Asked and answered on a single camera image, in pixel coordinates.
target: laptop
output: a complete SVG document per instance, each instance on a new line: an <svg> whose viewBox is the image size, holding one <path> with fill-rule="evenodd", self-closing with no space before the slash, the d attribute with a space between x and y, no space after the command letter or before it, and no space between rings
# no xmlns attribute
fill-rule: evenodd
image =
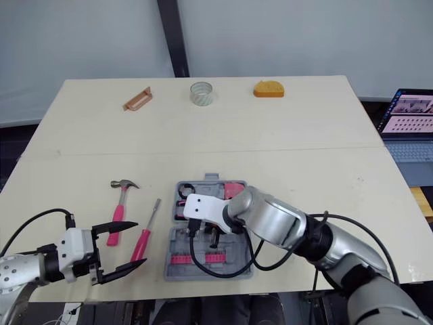
<svg viewBox="0 0 433 325"><path fill-rule="evenodd" d="M409 186L433 186L433 90L399 89L378 131Z"/></svg>

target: white wall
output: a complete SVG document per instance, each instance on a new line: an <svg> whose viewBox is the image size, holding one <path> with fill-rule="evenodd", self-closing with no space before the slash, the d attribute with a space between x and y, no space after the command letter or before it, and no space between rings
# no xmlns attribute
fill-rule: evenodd
<svg viewBox="0 0 433 325"><path fill-rule="evenodd" d="M433 89L432 0L179 0L192 77L345 74Z"/></svg>
<svg viewBox="0 0 433 325"><path fill-rule="evenodd" d="M156 0L0 0L0 126L40 120L65 79L173 77Z"/></svg>

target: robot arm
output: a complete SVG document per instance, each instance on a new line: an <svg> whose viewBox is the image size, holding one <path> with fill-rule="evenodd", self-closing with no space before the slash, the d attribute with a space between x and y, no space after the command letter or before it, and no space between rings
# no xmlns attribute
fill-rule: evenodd
<svg viewBox="0 0 433 325"><path fill-rule="evenodd" d="M216 224L225 233L246 228L275 246L293 249L349 297L351 324L429 324L410 297L388 279L386 264L369 245L252 186L231 200L190 194L184 216Z"/></svg>
<svg viewBox="0 0 433 325"><path fill-rule="evenodd" d="M0 258L0 325L20 323L33 291L51 282L74 282L90 274L91 283L103 284L121 278L138 268L145 259L130 262L104 274L96 246L98 235L121 232L137 225L119 221L94 225L91 230L69 227L57 245L49 244L30 254Z"/></svg>

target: dark pole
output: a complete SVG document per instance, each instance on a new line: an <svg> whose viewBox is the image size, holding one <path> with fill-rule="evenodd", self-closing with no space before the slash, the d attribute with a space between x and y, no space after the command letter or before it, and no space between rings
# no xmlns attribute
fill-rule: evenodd
<svg viewBox="0 0 433 325"><path fill-rule="evenodd" d="M175 77L189 77L177 0L158 0L158 7Z"/></svg>

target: laptop screen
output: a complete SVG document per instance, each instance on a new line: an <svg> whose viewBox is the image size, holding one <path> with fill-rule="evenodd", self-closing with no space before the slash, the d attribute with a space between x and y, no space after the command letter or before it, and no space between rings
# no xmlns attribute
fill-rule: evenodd
<svg viewBox="0 0 433 325"><path fill-rule="evenodd" d="M433 138L433 90L399 89L378 131L382 137Z"/></svg>

